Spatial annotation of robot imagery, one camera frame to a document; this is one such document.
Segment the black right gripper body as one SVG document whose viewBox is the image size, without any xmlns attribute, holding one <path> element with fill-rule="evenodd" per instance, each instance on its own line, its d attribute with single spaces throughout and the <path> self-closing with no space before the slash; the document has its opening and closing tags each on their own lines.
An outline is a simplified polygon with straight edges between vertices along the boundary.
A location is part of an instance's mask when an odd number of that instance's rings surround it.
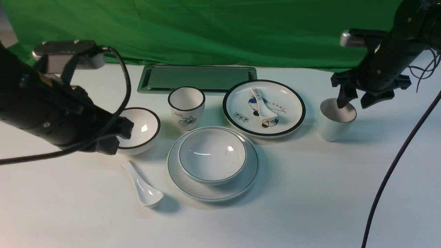
<svg viewBox="0 0 441 248">
<path fill-rule="evenodd" d="M 358 66 L 331 77 L 333 87 L 351 86 L 358 90 L 380 94 L 411 86 L 409 76 L 402 72 L 426 49 L 415 39 L 386 36 L 376 47 L 370 47 Z"/>
</svg>

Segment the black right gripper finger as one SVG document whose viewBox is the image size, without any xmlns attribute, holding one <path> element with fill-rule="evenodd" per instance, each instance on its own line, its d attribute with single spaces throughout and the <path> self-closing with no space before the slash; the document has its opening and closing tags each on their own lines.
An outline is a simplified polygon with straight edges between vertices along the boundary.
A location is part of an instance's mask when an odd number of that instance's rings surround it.
<svg viewBox="0 0 441 248">
<path fill-rule="evenodd" d="M 380 102 L 392 100 L 394 97 L 395 97 L 394 91 L 386 91 L 380 94 L 372 94 L 367 92 L 364 94 L 364 96 L 362 96 L 360 103 L 361 103 L 361 107 L 363 109 L 366 109 Z"/>
<path fill-rule="evenodd" d="M 351 86 L 340 85 L 339 95 L 337 97 L 337 107 L 342 109 L 352 100 L 357 99 L 357 90 Z"/>
</svg>

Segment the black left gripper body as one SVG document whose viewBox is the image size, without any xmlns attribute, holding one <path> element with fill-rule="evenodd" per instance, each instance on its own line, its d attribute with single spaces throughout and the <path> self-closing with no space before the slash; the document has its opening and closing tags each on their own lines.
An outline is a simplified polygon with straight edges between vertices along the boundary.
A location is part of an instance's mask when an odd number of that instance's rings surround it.
<svg viewBox="0 0 441 248">
<path fill-rule="evenodd" d="M 92 109 L 84 108 L 81 114 L 64 111 L 53 121 L 48 121 L 49 127 L 41 132 L 41 138 L 60 149 L 67 149 L 91 138 L 102 129 L 111 119 L 112 113 L 94 105 L 86 91 L 80 86 L 71 87 L 75 96 L 86 103 L 90 103 Z M 97 140 L 93 141 L 81 151 L 98 152 L 101 154 L 115 155 L 120 145 L 119 138 L 128 140 L 131 138 L 134 123 L 126 117 L 117 115 L 116 121 L 111 124 Z"/>
</svg>

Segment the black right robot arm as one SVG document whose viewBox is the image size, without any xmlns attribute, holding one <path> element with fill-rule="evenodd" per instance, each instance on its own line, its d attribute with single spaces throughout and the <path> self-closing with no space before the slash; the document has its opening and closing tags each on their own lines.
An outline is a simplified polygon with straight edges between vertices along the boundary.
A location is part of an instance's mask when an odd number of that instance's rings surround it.
<svg viewBox="0 0 441 248">
<path fill-rule="evenodd" d="M 350 29 L 342 33 L 342 47 L 366 47 L 367 53 L 353 69 L 336 72 L 333 87 L 340 87 L 338 108 L 356 99 L 357 90 L 364 91 L 363 109 L 394 98 L 395 89 L 411 86 L 402 72 L 424 51 L 440 52 L 439 0 L 404 0 L 399 5 L 391 31 Z"/>
</svg>

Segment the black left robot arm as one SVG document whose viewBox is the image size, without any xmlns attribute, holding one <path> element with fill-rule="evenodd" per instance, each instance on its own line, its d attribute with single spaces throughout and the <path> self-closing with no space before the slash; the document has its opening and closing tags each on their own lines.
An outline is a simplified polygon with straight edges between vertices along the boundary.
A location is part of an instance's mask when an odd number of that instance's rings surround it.
<svg viewBox="0 0 441 248">
<path fill-rule="evenodd" d="M 76 70 L 104 66 L 113 52 L 123 69 L 126 96 L 115 113 L 95 105 L 80 86 L 72 86 Z M 131 93 L 124 61 L 115 49 L 92 40 L 44 41 L 32 52 L 34 65 L 1 48 L 1 122 L 39 137 L 63 152 L 113 155 L 120 139 L 131 138 L 133 122 L 121 113 Z"/>
</svg>

